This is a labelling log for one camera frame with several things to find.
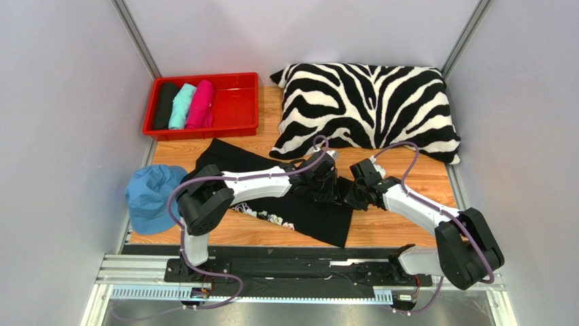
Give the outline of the black t shirt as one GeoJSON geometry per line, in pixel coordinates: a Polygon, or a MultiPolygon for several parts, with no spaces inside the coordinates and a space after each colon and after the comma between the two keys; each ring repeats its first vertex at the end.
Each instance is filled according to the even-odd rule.
{"type": "MultiPolygon", "coordinates": [[[[196,160],[197,168],[208,164],[216,165],[221,171],[244,173],[266,170],[281,162],[213,139],[196,160]]],[[[353,214],[349,207],[290,195],[241,202],[231,209],[340,248],[346,245],[353,214]]]]}

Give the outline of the blue bucket hat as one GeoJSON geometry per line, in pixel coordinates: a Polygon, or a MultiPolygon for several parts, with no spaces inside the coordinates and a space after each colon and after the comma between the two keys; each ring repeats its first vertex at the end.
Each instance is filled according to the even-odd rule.
{"type": "Polygon", "coordinates": [[[130,224],[136,233],[159,234],[176,225],[166,204],[187,173],[181,166],[166,164],[149,165],[133,173],[125,189],[125,198],[130,224]]]}

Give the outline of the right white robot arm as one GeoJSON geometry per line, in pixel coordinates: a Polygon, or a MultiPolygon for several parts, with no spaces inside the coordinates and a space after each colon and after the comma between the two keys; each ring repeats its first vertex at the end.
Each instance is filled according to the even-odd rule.
{"type": "Polygon", "coordinates": [[[408,244],[388,257],[399,276],[443,276],[461,290],[490,283],[505,263],[484,215],[472,207],[459,210],[418,194],[379,165],[365,159],[350,167],[354,181],[344,203],[356,210],[375,206],[400,215],[432,235],[433,247],[408,244]]]}

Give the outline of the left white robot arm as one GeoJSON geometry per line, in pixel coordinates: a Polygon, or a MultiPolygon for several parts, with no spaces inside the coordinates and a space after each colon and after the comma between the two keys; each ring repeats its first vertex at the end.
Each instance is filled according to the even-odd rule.
{"type": "Polygon", "coordinates": [[[299,165],[233,173],[209,164],[169,195],[167,211],[181,229],[181,256],[189,266],[209,258],[209,234],[227,210],[256,200],[330,203],[337,179],[334,150],[316,151],[299,165]]]}

